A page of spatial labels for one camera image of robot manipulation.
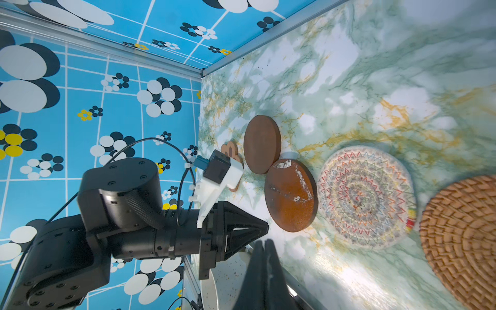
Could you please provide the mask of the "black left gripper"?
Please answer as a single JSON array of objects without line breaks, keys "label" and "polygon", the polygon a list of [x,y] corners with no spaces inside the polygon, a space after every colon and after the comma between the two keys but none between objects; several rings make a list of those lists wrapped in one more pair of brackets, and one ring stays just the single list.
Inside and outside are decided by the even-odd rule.
[{"label": "black left gripper", "polygon": [[[228,201],[214,204],[200,228],[196,224],[198,214],[198,210],[191,211],[182,226],[173,222],[164,229],[149,227],[111,236],[108,238],[111,254],[117,259],[143,261],[165,258],[174,260],[198,254],[198,278],[207,280],[210,270],[216,267],[219,250],[223,249],[222,260],[226,261],[269,231],[267,222]],[[217,226],[223,220],[225,230]],[[217,237],[223,245],[215,244]]]}]

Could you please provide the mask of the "tan rattan round coaster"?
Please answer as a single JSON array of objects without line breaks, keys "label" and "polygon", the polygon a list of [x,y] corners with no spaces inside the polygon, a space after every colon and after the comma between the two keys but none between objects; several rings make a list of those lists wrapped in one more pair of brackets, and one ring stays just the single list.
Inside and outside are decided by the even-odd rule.
[{"label": "tan rattan round coaster", "polygon": [[466,178],[440,190],[420,223],[433,272],[467,309],[495,309],[495,176]]}]

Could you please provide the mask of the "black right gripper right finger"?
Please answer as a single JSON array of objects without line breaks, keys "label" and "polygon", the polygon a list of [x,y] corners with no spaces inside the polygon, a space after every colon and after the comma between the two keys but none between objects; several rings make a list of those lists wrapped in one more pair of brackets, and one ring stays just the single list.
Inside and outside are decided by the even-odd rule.
[{"label": "black right gripper right finger", "polygon": [[297,309],[282,271],[274,241],[265,241],[266,254],[266,290],[265,307],[274,310]]}]

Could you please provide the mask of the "multicolour woven round coaster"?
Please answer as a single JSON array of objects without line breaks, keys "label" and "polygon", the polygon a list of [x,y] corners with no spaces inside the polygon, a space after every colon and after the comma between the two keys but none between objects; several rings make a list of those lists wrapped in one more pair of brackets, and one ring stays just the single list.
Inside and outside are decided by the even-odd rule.
[{"label": "multicolour woven round coaster", "polygon": [[412,178],[394,156],[365,145],[345,147],[325,162],[319,204],[341,242],[384,249],[407,237],[417,220]]}]

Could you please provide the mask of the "rusty brown round coaster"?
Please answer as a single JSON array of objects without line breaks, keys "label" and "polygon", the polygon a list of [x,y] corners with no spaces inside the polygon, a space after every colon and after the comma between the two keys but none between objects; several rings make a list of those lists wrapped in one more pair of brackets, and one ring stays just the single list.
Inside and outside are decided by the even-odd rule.
[{"label": "rusty brown round coaster", "polygon": [[276,161],[267,172],[264,193],[271,218],[284,231],[299,232],[313,223],[319,208],[317,186],[300,161]]}]

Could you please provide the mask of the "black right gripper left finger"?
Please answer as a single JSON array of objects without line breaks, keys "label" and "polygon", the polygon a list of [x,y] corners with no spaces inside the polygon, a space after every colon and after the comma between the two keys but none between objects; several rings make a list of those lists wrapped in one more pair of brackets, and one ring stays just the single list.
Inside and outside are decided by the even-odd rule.
[{"label": "black right gripper left finger", "polygon": [[234,310],[266,308],[267,257],[263,245],[262,241],[255,243]]}]

